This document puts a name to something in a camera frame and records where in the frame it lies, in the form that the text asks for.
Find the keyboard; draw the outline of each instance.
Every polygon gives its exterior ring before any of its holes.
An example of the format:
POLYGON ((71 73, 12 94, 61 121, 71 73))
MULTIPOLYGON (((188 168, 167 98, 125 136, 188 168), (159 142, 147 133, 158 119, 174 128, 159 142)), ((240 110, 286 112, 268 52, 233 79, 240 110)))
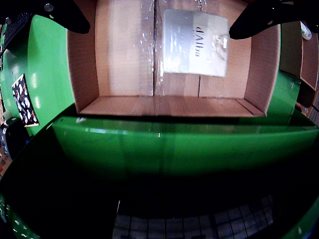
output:
POLYGON ((32 19, 32 13, 20 13, 15 21, 13 21, 11 24, 8 24, 6 26, 6 30, 4 32, 4 44, 2 51, 0 52, 0 56, 4 53, 4 51, 7 49, 8 45, 14 39, 14 37, 18 34, 19 31, 21 31, 24 26, 32 19))

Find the metal grate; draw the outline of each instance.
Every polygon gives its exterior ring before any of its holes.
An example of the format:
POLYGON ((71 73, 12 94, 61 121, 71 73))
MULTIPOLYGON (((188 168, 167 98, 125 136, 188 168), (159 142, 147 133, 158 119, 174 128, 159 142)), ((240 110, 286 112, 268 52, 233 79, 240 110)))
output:
POLYGON ((257 202, 188 218, 142 219, 117 215, 113 239, 244 239, 273 223, 272 196, 257 202))

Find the screw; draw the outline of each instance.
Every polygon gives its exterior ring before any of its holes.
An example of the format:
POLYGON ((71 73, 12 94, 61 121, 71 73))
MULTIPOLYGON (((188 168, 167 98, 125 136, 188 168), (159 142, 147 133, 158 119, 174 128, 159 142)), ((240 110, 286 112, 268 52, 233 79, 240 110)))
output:
POLYGON ((51 12, 51 11, 53 11, 53 9, 54 9, 54 6, 50 3, 47 3, 46 5, 44 5, 45 11, 51 12))
POLYGON ((10 25, 12 23, 11 18, 7 17, 4 21, 6 24, 10 25))

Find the white bottle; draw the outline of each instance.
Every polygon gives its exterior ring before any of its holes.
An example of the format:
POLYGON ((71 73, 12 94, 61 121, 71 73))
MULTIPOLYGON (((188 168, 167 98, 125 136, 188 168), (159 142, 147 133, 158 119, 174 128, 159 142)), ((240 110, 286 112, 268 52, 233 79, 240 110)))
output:
POLYGON ((310 40, 312 37, 311 31, 302 22, 300 22, 300 24, 301 24, 301 35, 303 36, 304 39, 310 40))

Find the white label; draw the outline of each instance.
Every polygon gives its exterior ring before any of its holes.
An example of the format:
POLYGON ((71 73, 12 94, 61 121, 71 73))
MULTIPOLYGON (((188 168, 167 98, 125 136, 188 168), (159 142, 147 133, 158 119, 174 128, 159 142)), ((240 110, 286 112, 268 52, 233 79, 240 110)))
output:
POLYGON ((225 77, 228 41, 226 18, 197 11, 166 10, 164 71, 225 77))

